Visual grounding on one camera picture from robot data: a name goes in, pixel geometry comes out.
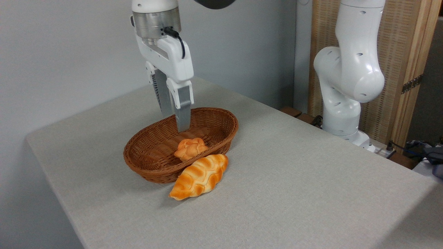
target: electrical cable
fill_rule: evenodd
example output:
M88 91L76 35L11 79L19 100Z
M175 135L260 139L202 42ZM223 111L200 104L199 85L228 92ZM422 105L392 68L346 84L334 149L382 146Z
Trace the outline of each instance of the electrical cable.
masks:
M433 156L429 156L429 154L433 153L433 154L443 155L443 153L430 152L430 153L427 153L427 154L420 154L420 153L417 153L417 152L410 151L410 150L408 150L408 149L406 149L406 148L404 148L404 147L394 143L392 140L390 140L389 143L391 143L391 144L395 145L396 147L398 147L398 148L400 148L400 149L402 149L402 150L404 150L404 151L406 151L408 153L411 153L413 155L417 155L417 156L420 156L422 158L426 157L428 159L432 159L432 160L435 160L435 161L438 161L438 162L442 161L441 158L436 158L436 157L433 157Z
M185 58L185 44L183 43L182 38L180 37L179 33L177 31L175 31L172 27L165 27L163 29L161 29L161 31L165 32L167 35L172 36L174 38L178 38L180 41L180 44L182 45L182 51L183 51L183 55L182 55L182 59Z

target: metal hinge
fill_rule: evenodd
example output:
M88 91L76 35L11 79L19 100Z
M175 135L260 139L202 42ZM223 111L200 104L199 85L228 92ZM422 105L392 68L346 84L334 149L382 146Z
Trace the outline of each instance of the metal hinge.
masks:
M412 88L420 85L422 78L423 78L423 74L413 80L408 81L406 84L404 84L403 89L401 90L401 94L404 94L407 91L411 90Z

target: bread roll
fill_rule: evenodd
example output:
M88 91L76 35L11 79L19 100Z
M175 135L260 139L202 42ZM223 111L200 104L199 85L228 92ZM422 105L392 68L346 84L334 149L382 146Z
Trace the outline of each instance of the bread roll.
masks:
M184 162L207 149L208 147L205 145L205 141L199 137L194 139L183 139L179 143L177 151L174 153L174 155Z
M175 182L169 197L180 201L212 191L220 182L227 166L228 157L222 154L198 159L185 168Z

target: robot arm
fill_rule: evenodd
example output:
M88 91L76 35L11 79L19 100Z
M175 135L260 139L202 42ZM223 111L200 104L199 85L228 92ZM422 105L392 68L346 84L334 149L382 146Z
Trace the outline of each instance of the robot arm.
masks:
M194 103L190 81L194 69L189 47L179 36L178 7L177 0L133 0L131 21L162 114L175 113L177 128L183 132L189 128Z
M325 47L314 59L323 96L323 129L361 147L360 103L375 99L385 78L377 57L377 34L385 0L342 0L335 34L340 47Z

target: brown woven basket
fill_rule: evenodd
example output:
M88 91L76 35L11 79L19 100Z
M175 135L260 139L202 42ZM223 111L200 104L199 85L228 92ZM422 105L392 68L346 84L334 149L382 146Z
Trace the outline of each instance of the brown woven basket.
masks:
M171 183L197 159L225 154L237 130L238 120L230 111L195 108L191 110L190 128L185 132L178 133L174 115L139 131L126 144L124 161L150 182ZM181 140L196 137L202 138L209 149L184 162L174 156Z

